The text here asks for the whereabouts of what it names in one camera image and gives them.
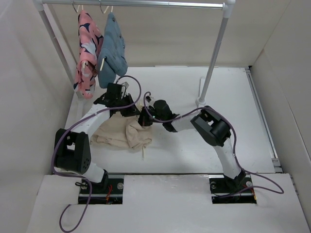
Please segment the beige trousers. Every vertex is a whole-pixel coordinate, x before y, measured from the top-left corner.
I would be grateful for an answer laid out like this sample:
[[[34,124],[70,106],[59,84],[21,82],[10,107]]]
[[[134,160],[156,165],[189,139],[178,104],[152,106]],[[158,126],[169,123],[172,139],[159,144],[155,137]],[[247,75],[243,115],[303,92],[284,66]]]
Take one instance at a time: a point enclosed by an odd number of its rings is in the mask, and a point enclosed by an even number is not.
[[[124,117],[116,112],[91,137],[95,145],[109,145],[119,149],[142,149],[152,142],[152,128],[140,126],[139,116]]]

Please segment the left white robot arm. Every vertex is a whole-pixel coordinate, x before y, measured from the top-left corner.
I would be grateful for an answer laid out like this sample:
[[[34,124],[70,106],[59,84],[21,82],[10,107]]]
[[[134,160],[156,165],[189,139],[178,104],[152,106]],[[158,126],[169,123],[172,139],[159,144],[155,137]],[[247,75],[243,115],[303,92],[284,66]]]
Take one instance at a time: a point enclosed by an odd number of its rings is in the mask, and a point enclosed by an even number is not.
[[[99,193],[108,189],[107,171],[92,162],[90,138],[113,113],[139,113],[136,102],[127,93],[128,86],[126,82],[109,83],[106,92],[93,102],[90,110],[78,122],[56,132],[52,156],[55,174],[63,175],[55,170],[58,168],[92,184]]]

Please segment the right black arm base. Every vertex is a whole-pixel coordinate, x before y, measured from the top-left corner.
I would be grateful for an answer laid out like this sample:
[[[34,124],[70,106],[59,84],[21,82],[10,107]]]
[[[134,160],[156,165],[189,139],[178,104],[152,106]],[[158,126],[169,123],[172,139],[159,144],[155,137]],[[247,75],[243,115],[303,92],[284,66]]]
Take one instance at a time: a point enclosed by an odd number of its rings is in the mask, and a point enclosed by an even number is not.
[[[254,189],[238,193],[244,188],[252,186],[250,176],[246,176],[237,188],[227,186],[222,177],[212,177],[210,181],[211,200],[213,204],[256,204]]]

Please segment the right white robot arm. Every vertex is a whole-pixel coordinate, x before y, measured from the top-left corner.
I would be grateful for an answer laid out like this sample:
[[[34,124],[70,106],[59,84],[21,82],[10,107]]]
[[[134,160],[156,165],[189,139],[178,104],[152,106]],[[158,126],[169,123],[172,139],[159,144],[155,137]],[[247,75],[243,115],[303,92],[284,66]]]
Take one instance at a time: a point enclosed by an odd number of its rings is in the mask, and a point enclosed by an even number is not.
[[[139,115],[141,126],[161,123],[171,133],[195,129],[202,139],[216,151],[223,168],[225,186],[236,191],[242,186],[245,172],[236,161],[235,149],[231,142],[232,127],[219,113],[205,106],[185,115],[174,114],[165,100],[144,98],[144,107]]]

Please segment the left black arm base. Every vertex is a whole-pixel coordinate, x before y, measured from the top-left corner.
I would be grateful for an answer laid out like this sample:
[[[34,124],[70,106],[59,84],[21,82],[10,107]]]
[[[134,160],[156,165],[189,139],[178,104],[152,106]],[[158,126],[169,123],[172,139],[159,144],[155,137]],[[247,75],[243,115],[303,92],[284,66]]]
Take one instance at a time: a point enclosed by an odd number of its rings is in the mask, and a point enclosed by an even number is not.
[[[92,194],[89,204],[116,205],[123,202],[123,178],[110,178],[108,183],[102,186],[92,183]],[[79,187],[78,204],[86,204],[89,196],[89,185],[85,180],[76,182]]]

